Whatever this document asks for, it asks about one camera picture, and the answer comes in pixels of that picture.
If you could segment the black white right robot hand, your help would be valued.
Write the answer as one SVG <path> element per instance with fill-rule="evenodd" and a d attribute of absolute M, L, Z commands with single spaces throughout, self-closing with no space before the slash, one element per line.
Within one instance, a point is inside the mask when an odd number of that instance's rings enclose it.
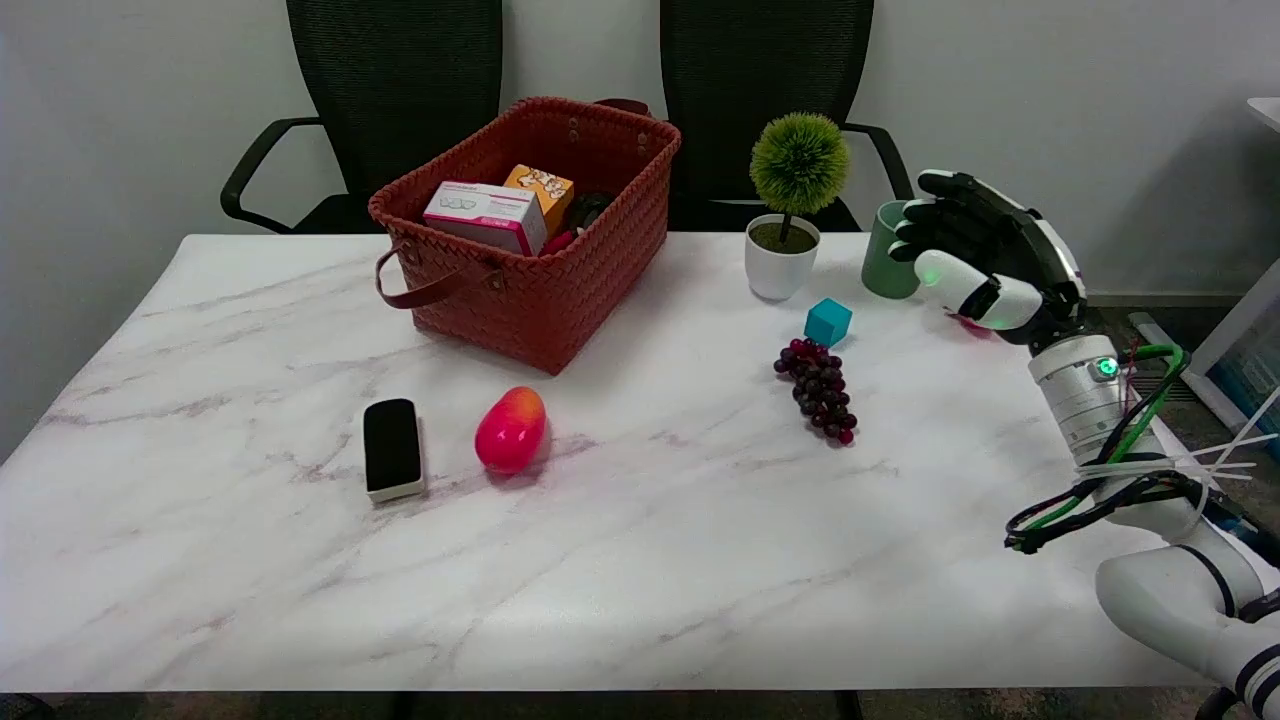
<path fill-rule="evenodd" d="M 918 184 L 928 196 L 891 223 L 890 258 L 919 296 L 1034 355 L 1084 334 L 1080 268 L 1036 209 L 957 170 L 924 170 Z"/>

